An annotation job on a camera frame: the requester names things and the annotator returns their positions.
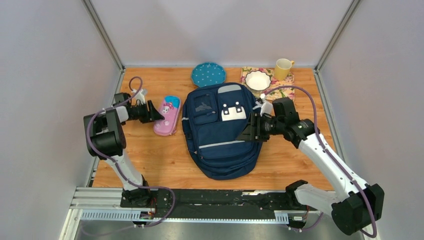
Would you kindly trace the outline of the pink cartoon pencil case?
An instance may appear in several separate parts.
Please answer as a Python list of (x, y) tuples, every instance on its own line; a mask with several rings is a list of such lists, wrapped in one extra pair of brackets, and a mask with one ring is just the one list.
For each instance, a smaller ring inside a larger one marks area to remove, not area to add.
[(156, 120), (153, 126), (153, 131), (159, 136), (173, 135), (177, 130), (177, 122), (181, 110), (181, 100), (174, 95), (167, 95), (164, 97), (159, 113), (164, 119)]

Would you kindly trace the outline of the navy blue student backpack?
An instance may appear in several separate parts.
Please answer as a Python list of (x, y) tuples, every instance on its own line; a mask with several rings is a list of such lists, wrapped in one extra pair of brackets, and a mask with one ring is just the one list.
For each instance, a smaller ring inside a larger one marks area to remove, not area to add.
[(208, 178), (236, 179), (255, 168), (262, 143), (237, 138), (259, 110), (255, 96), (239, 83), (199, 87), (187, 95), (182, 130), (192, 160)]

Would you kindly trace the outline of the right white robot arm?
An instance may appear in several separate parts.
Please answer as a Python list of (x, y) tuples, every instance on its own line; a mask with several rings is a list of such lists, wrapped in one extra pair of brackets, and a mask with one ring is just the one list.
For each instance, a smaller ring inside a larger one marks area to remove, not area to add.
[(251, 113), (237, 139), (266, 142), (270, 136), (282, 135), (319, 168), (334, 189), (329, 192), (298, 180), (285, 188), (286, 205), (293, 210), (308, 206), (331, 216), (345, 235), (358, 231), (365, 234), (364, 228), (371, 226), (373, 232), (367, 236), (375, 238), (376, 221), (382, 216), (384, 190), (354, 173), (329, 146), (316, 124), (310, 119), (300, 119), (291, 99), (279, 98), (271, 105), (275, 115)]

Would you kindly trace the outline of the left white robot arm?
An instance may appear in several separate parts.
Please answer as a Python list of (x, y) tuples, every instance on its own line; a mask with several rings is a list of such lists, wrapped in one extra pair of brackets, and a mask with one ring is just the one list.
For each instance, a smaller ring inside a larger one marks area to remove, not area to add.
[(112, 167), (122, 182), (121, 207), (146, 208), (153, 202), (153, 194), (125, 151), (127, 142), (123, 125), (127, 121), (152, 123), (163, 120), (164, 116), (150, 100), (137, 99), (132, 104), (129, 93), (115, 94), (114, 101), (111, 108), (83, 117), (87, 150), (91, 156)]

